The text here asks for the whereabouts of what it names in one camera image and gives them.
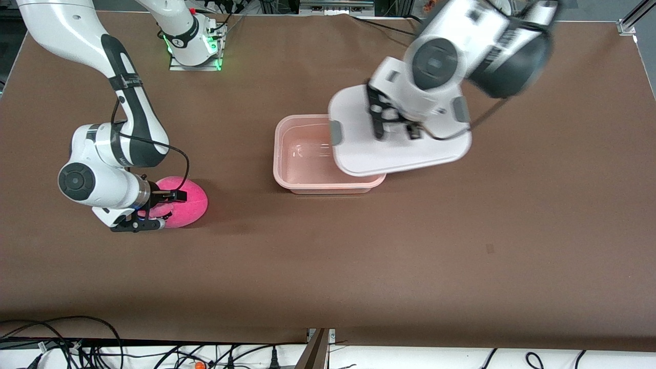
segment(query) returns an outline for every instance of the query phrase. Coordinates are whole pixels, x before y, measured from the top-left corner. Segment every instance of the pink plastic tub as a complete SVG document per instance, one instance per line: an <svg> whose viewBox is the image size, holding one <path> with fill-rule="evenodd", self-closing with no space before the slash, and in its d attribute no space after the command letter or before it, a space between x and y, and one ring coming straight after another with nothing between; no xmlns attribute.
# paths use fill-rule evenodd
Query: pink plastic tub
<svg viewBox="0 0 656 369"><path fill-rule="evenodd" d="M295 194L363 194L385 174L353 177L333 159L328 115L289 116L276 127L274 177Z"/></svg>

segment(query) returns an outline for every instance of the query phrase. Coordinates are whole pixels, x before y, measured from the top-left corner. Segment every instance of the pink ball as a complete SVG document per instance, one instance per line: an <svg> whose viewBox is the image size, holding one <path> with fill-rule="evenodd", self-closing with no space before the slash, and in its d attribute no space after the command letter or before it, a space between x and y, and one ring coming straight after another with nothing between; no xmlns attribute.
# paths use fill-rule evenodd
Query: pink ball
<svg viewBox="0 0 656 369"><path fill-rule="evenodd" d="M166 177L156 183L161 190L173 190L180 185L180 182L182 182L182 177ZM180 228L190 225L200 219L207 210L207 195L198 184L187 179L181 190L187 192L186 202L157 204L150 210L151 217L163 217L172 213L166 220L165 228Z"/></svg>

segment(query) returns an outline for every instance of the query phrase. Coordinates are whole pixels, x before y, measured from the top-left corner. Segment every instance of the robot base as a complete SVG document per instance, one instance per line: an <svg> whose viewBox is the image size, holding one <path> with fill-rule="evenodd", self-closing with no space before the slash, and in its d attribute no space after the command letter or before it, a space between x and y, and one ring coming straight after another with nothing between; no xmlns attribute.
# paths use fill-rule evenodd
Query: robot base
<svg viewBox="0 0 656 369"><path fill-rule="evenodd" d="M210 19L211 26L216 25L216 21ZM204 41L205 46L208 47L208 52L212 55L202 64L197 66L188 66L180 63L173 56L171 48L169 48L169 54L171 55L171 61L169 62L169 70L172 71L192 71L197 72L216 72L221 70L223 65L223 50L226 46L226 33L228 31L228 26L226 24L219 27L216 31L210 34L211 37L216 39L208 38Z"/></svg>
<svg viewBox="0 0 656 369"><path fill-rule="evenodd" d="M448 141L433 140L426 133L410 140L401 123L386 123L387 132L379 141L368 107L366 85L339 91L328 107L335 162L350 175L364 177L453 162L463 157L472 143L469 132ZM468 127L454 118L450 106L438 110L424 122L433 134L446 137Z"/></svg>

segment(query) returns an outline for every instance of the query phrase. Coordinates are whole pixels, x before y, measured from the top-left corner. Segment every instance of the brown table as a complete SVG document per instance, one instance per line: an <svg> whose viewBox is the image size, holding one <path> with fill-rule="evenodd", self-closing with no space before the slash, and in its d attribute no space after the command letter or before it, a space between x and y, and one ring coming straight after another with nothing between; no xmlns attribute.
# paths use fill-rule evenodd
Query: brown table
<svg viewBox="0 0 656 369"><path fill-rule="evenodd" d="M326 326L351 344L656 349L656 103L614 24L560 24L540 80L463 159L322 198L274 181L276 124L326 113L409 37L347 16L250 16L223 71L169 72L150 15L100 19L210 208L185 229L114 234L63 197L73 131L108 121L114 97L28 37L0 100L0 318L90 314L143 339L296 341ZM494 103L464 93L472 116ZM171 154L145 172L183 169Z"/></svg>

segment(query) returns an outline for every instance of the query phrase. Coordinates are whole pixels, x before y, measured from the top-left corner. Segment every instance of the motion-blurred robot arm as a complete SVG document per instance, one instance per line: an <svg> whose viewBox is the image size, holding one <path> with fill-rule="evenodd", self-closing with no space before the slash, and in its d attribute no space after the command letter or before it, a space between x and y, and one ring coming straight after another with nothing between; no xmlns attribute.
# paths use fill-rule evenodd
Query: motion-blurred robot arm
<svg viewBox="0 0 656 369"><path fill-rule="evenodd" d="M369 87L387 95L402 119L419 123L436 114L437 103L451 98L465 78L490 97L517 95L534 82L550 56L549 30L557 11L553 0L532 1L517 16L505 15L488 0L443 0L403 62L387 58ZM398 76L390 81L394 73ZM378 139L384 121L375 122ZM418 136L411 132L411 138Z"/></svg>
<svg viewBox="0 0 656 369"><path fill-rule="evenodd" d="M329 105L337 165L359 177L453 162L472 142L461 91L467 79L493 98L531 85L551 53L558 1L534 0L507 15L490 0L442 0L403 60L387 57L366 85L339 91Z"/></svg>
<svg viewBox="0 0 656 369"><path fill-rule="evenodd" d="M163 219L141 218L135 211L184 201L186 194L160 190L126 170L154 167L169 151L168 136L127 51L103 28L92 0L18 0L18 6L38 44L107 77L127 116L126 121L83 125L75 131L70 159L59 172L60 190L69 199L91 206L114 231L163 228Z"/></svg>

